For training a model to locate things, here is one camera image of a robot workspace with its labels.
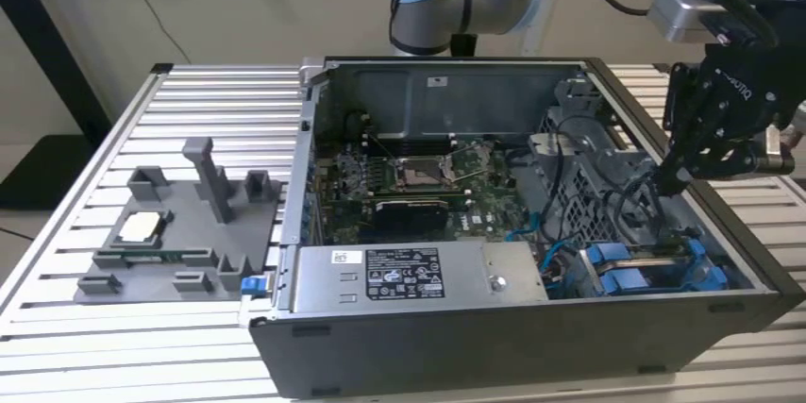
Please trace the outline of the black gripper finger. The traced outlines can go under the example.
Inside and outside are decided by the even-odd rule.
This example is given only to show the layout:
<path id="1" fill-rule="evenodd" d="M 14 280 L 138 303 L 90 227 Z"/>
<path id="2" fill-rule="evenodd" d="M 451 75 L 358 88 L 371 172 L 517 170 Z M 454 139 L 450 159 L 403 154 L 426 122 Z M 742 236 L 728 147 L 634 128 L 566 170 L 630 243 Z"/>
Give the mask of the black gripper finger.
<path id="1" fill-rule="evenodd" d="M 718 143 L 693 154 L 686 169 L 698 180 L 732 180 L 748 178 L 757 171 L 758 143 Z"/>
<path id="2" fill-rule="evenodd" d="M 700 154 L 698 118 L 704 96 L 701 63 L 676 63 L 670 70 L 662 128 L 669 135 L 666 154 L 654 175 L 660 196 L 680 194 L 693 179 L 689 168 Z"/>

